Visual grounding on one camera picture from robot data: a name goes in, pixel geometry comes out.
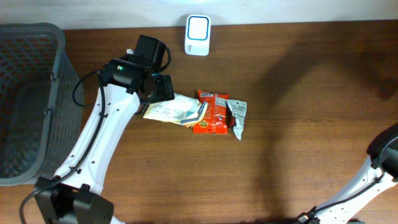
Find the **cream and blue snack bag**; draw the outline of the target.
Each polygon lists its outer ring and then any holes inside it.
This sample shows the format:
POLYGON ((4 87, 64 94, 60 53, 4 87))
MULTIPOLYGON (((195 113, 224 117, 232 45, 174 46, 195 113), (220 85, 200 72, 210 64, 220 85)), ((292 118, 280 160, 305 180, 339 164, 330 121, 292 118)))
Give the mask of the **cream and blue snack bag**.
POLYGON ((143 115, 145 119, 174 123, 192 128, 203 120, 208 103, 181 94, 174 94, 170 101, 150 104, 143 115))

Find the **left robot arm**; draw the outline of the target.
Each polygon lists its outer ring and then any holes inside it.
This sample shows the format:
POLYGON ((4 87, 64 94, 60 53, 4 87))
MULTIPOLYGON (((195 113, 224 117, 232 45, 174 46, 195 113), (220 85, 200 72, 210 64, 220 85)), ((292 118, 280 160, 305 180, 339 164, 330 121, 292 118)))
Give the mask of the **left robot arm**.
POLYGON ((119 223, 114 204, 101 196, 109 162, 128 122, 147 105, 174 98, 162 63, 169 48, 140 35, 131 54, 94 72, 99 83, 92 112, 71 153, 51 179, 39 178, 34 198, 45 223, 119 223))

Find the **silver foil snack packet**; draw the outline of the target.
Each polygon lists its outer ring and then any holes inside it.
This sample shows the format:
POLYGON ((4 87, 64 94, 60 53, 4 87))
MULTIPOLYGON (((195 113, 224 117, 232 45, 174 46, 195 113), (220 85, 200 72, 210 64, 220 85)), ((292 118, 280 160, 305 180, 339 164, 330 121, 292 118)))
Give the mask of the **silver foil snack packet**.
POLYGON ((230 125, 236 138, 242 140, 244 130, 244 120, 247 113, 247 103, 239 100, 226 100, 230 112, 230 125))

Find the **red snack bag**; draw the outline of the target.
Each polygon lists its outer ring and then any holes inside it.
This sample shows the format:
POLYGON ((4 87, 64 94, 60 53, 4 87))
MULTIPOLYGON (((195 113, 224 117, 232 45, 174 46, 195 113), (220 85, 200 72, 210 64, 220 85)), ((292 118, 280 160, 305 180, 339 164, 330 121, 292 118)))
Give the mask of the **red snack bag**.
POLYGON ((207 109, 203 119, 194 125, 195 134, 227 134, 226 124, 226 100, 228 94, 209 93, 198 90, 198 99, 201 103, 207 103, 207 109))

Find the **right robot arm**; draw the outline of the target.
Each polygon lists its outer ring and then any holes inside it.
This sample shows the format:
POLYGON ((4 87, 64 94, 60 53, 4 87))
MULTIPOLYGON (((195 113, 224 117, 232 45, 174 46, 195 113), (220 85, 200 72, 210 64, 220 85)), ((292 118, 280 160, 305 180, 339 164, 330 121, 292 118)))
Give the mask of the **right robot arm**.
POLYGON ((333 198, 300 214, 299 224, 348 223, 383 191, 397 185, 397 124, 376 136, 359 172, 333 198))

